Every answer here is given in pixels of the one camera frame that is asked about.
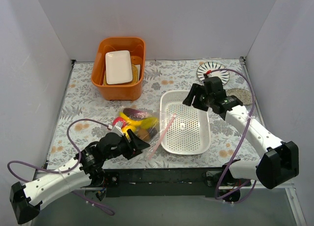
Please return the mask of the brown toy kiwi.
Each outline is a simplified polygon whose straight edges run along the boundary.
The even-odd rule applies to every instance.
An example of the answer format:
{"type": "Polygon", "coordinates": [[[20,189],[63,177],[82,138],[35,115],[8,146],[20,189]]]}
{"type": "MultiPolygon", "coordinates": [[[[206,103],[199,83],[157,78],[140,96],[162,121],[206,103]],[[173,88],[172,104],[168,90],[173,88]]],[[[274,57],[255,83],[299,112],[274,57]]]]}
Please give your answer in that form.
{"type": "Polygon", "coordinates": [[[149,132],[145,129],[139,129],[137,132],[137,137],[145,142],[148,142],[151,139],[149,132]]]}

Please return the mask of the yellow toy mango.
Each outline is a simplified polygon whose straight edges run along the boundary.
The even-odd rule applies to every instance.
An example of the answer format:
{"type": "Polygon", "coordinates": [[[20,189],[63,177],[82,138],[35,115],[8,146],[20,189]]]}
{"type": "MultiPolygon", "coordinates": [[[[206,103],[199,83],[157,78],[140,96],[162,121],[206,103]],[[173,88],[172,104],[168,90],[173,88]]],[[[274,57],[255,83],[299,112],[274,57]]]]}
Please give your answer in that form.
{"type": "Polygon", "coordinates": [[[135,126],[132,125],[127,125],[125,127],[122,128],[122,132],[123,133],[127,133],[128,130],[131,130],[132,132],[136,132],[137,128],[135,126]]]}

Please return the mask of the dark brown toy mangosteen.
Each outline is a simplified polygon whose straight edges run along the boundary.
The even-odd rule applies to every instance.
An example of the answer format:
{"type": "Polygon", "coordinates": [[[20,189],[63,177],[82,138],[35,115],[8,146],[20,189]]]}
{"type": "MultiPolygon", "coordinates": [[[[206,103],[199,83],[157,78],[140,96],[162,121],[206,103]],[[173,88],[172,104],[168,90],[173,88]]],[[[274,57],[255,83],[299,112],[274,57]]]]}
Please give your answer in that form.
{"type": "Polygon", "coordinates": [[[152,127],[148,129],[148,133],[149,133],[150,138],[152,139],[157,135],[158,131],[156,128],[152,127]]]}

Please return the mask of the yellow toy banana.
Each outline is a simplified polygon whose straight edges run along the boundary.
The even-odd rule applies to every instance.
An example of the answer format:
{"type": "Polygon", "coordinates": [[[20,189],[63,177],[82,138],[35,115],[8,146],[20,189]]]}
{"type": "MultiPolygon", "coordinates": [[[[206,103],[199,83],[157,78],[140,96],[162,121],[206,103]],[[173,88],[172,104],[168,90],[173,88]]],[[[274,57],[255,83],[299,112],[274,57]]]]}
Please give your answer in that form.
{"type": "Polygon", "coordinates": [[[127,115],[125,115],[123,112],[119,112],[119,116],[126,121],[127,125],[131,126],[141,126],[142,121],[135,121],[129,118],[127,115]]]}

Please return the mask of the clear zip top bag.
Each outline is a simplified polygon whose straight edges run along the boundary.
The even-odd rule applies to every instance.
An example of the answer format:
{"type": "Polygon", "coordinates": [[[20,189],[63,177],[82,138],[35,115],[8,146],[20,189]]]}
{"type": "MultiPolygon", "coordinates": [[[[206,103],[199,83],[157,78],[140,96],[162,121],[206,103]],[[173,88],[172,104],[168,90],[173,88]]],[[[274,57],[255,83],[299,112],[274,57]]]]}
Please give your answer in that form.
{"type": "MultiPolygon", "coordinates": [[[[128,108],[128,107],[123,107],[122,109],[120,109],[119,112],[123,112],[124,108],[128,108]]],[[[159,123],[154,126],[154,128],[157,129],[158,133],[157,135],[150,139],[150,141],[148,141],[147,143],[150,144],[149,148],[146,148],[144,153],[146,154],[147,159],[152,159],[152,157],[154,156],[155,152],[157,151],[157,149],[159,148],[159,146],[161,145],[162,141],[165,139],[166,134],[169,132],[170,127],[174,124],[174,121],[177,119],[177,114],[173,113],[173,112],[147,112],[150,114],[149,117],[156,117],[159,120],[159,123]]],[[[122,128],[122,124],[121,123],[117,123],[116,126],[120,126],[122,128]]],[[[137,136],[137,132],[139,129],[141,129],[140,126],[136,126],[137,130],[135,133],[135,135],[137,136]]]]}

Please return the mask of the red toy apple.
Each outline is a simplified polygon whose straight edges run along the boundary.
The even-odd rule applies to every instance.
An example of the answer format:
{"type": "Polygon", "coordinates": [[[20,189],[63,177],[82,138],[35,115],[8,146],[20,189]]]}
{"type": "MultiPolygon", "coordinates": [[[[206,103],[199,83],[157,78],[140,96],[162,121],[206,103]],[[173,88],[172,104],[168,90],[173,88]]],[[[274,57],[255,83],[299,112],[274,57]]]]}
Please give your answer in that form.
{"type": "Polygon", "coordinates": [[[122,127],[127,125],[127,122],[122,117],[115,118],[112,124],[115,126],[117,123],[121,123],[122,127]]]}

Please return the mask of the purple toy eggplant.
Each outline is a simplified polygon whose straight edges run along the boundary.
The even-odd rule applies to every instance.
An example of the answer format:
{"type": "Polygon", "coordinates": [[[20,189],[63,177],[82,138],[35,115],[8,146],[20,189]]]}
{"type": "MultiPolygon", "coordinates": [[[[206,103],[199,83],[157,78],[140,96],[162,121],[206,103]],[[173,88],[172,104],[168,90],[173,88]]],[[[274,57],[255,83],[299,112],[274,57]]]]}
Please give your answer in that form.
{"type": "Polygon", "coordinates": [[[143,120],[150,116],[149,113],[133,108],[124,108],[123,113],[132,120],[143,120]]]}

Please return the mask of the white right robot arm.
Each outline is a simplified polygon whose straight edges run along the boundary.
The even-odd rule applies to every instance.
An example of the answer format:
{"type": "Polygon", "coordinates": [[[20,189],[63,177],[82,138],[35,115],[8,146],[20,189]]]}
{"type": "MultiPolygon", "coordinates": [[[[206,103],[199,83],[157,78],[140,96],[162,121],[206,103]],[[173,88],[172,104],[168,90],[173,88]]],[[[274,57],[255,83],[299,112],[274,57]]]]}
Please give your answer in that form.
{"type": "Polygon", "coordinates": [[[267,189],[299,175],[299,148],[292,142],[284,142],[269,132],[246,109],[236,96],[227,96],[218,77],[208,77],[203,85],[192,84],[183,101],[184,105],[208,111],[212,109],[224,121],[242,133],[259,155],[257,161],[231,159],[220,177],[227,185],[239,179],[257,180],[267,189]]]}

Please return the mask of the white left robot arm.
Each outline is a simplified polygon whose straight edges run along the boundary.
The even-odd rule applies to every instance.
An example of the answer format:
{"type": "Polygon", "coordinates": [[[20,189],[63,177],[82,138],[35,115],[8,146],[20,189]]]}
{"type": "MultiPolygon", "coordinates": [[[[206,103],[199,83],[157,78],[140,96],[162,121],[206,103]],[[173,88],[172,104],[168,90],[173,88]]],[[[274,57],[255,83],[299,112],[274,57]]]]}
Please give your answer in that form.
{"type": "Polygon", "coordinates": [[[121,155],[130,160],[149,146],[130,129],[123,135],[109,132],[99,141],[90,143],[54,173],[25,184],[13,184],[10,203],[18,224],[33,220],[48,204],[78,188],[107,185],[110,178],[103,170],[105,161],[121,155]]]}

